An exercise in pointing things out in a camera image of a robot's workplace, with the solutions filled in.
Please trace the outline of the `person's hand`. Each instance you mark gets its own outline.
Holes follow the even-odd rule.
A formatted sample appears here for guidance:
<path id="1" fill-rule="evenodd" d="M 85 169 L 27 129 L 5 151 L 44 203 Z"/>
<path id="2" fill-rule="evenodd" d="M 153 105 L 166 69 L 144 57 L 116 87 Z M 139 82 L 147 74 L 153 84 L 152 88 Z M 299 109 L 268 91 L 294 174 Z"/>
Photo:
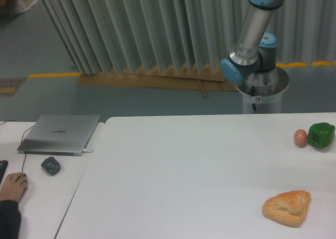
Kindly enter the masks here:
<path id="1" fill-rule="evenodd" d="M 15 180 L 18 174 L 20 174 L 20 172 L 11 173 L 4 180 L 3 185 L 1 187 L 1 201 L 9 200 L 18 203 L 21 200 L 27 188 L 21 190 L 16 187 Z"/>

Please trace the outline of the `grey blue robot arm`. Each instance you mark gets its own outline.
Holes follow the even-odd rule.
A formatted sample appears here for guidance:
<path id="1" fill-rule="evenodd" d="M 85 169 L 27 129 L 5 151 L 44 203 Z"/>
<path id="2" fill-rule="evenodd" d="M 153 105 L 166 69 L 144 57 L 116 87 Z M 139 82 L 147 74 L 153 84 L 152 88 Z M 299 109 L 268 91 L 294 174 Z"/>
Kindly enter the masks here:
<path id="1" fill-rule="evenodd" d="M 225 78 L 239 84 L 255 72 L 268 72 L 276 66 L 277 39 L 266 33 L 273 12 L 285 0 L 248 0 L 249 6 L 237 43 L 220 61 Z"/>

